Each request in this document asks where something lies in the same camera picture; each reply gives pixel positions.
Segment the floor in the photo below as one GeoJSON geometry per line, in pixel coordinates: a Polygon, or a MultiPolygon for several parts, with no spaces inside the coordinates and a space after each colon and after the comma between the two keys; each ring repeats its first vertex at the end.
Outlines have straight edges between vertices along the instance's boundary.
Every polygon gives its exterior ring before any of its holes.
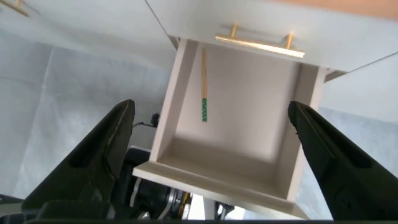
{"type": "MultiPolygon", "coordinates": [[[[160,112],[170,71],[29,42],[0,30],[0,192],[25,198],[118,102],[136,101],[135,121],[160,112]]],[[[398,175],[398,126],[327,108],[320,113],[398,175]]],[[[150,148],[155,130],[133,129],[150,148]]],[[[331,219],[308,164],[297,203],[331,219]]],[[[245,211],[245,219],[265,219],[245,211]]]]}

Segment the cabinet door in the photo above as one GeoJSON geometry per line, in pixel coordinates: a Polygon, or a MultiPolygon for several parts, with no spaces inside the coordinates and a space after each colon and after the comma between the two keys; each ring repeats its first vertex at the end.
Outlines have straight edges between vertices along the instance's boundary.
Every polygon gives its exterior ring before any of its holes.
{"type": "Polygon", "coordinates": [[[145,0],[25,0],[0,26],[28,39],[171,68],[176,49],[145,0]]]}
{"type": "MultiPolygon", "coordinates": [[[[306,54],[303,59],[291,60],[342,71],[398,52],[398,22],[393,20],[275,1],[148,0],[148,3],[169,35],[219,44],[215,35],[229,34],[232,24],[237,23],[237,37],[282,43],[293,32],[294,48],[306,54]]],[[[265,50],[256,52],[267,54],[265,50]]]]}

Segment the drawer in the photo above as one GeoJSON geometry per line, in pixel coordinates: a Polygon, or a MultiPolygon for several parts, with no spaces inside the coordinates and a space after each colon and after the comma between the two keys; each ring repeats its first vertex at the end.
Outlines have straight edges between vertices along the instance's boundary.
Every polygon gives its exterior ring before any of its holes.
{"type": "Polygon", "coordinates": [[[134,175],[269,217],[306,216],[294,204],[303,152],[287,107],[317,107],[326,70],[183,39],[149,162],[134,175]],[[202,49],[207,122],[202,121],[202,49]]]}
{"type": "MultiPolygon", "coordinates": [[[[345,72],[398,52],[398,22],[394,20],[263,0],[148,3],[168,35],[220,44],[215,35],[228,35],[237,23],[237,37],[283,45],[286,35],[293,32],[293,47],[304,51],[305,56],[283,58],[345,72]]],[[[264,50],[253,51],[271,55],[264,50]]]]}

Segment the drawer handle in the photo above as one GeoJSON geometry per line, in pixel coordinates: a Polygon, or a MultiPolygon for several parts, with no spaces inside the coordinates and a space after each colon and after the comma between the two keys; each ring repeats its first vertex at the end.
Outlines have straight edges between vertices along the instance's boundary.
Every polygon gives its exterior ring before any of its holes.
{"type": "Polygon", "coordinates": [[[251,41],[251,40],[244,40],[244,39],[237,38],[236,37],[237,29],[238,29],[238,25],[234,24],[234,26],[231,29],[230,35],[217,34],[216,40],[218,40],[220,42],[228,43],[228,44],[240,45],[243,47],[251,47],[254,49],[268,50],[270,52],[289,55],[289,56],[298,57],[298,58],[303,58],[305,55],[304,52],[291,49],[292,42],[293,42],[293,33],[290,33],[287,36],[286,45],[282,47],[282,46],[278,46],[278,45],[270,45],[270,44],[263,43],[263,42],[255,42],[255,41],[251,41]]]}
{"type": "Polygon", "coordinates": [[[11,4],[9,2],[7,2],[7,0],[0,0],[1,3],[3,3],[5,6],[10,7],[11,9],[17,11],[18,13],[24,15],[24,16],[28,16],[27,12],[25,12],[25,10],[21,9],[20,5],[21,5],[21,0],[15,0],[15,4],[11,4]]]}

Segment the open drawer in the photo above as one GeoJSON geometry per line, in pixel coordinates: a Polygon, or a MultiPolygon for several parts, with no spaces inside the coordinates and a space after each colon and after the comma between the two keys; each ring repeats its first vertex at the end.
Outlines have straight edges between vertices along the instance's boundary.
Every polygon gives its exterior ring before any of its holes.
{"type": "Polygon", "coordinates": [[[270,218],[306,218],[294,204],[304,156],[287,107],[316,107],[324,78],[314,66],[182,40],[150,160],[133,174],[270,218]]]}

